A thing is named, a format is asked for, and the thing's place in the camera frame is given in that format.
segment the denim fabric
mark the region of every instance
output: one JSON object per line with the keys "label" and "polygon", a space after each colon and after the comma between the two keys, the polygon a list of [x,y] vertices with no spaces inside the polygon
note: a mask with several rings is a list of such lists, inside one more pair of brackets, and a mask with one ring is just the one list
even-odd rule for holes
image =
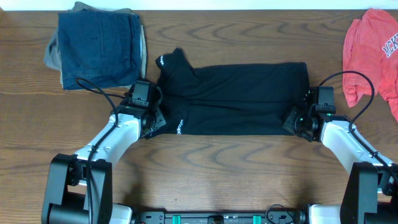
{"label": "denim fabric", "polygon": [[78,77],[101,88],[135,83],[141,69],[137,15],[83,10],[58,18],[64,90],[81,89]]}

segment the wooden table surface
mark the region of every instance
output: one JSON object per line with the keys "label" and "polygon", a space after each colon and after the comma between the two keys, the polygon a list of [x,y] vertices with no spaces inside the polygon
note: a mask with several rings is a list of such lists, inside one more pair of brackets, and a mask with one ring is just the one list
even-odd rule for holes
{"label": "wooden table surface", "polygon": [[[185,50],[194,67],[306,62],[311,85],[341,70],[346,31],[364,11],[139,11],[156,57]],[[398,18],[397,11],[390,13]],[[5,12],[0,21],[0,223],[38,223],[51,159],[73,154],[104,127],[111,107],[87,91],[63,91],[43,64],[57,12]],[[339,113],[353,117],[341,77]],[[125,89],[107,90],[123,93]],[[356,125],[398,160],[398,124],[377,95]],[[113,171],[114,202],[176,210],[265,210],[273,203],[341,203],[348,174],[320,143],[295,136],[164,134],[132,145]]]}

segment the white wall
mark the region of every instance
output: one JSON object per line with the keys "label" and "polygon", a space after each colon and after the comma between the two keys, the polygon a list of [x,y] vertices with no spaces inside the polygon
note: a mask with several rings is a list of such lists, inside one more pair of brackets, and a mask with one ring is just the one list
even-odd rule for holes
{"label": "white wall", "polygon": [[[4,10],[66,10],[74,0],[0,0]],[[82,0],[103,9],[398,9],[398,0]]]}

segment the folded blue denim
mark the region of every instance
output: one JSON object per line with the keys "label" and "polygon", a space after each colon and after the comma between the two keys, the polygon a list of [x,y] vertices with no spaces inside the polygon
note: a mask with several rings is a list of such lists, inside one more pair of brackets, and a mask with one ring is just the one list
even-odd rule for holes
{"label": "folded blue denim", "polygon": [[100,11],[58,15],[64,90],[81,89],[85,78],[101,88],[132,85],[141,69],[138,15]]}

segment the pink cloth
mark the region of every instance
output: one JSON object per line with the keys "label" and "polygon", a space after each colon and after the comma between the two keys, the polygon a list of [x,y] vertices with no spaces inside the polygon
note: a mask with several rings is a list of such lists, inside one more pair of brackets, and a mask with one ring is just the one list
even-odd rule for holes
{"label": "pink cloth", "polygon": [[[390,14],[369,9],[353,21],[344,42],[343,70],[369,77],[398,121],[398,22]],[[349,107],[371,94],[369,83],[351,73],[343,75],[343,91]]]}

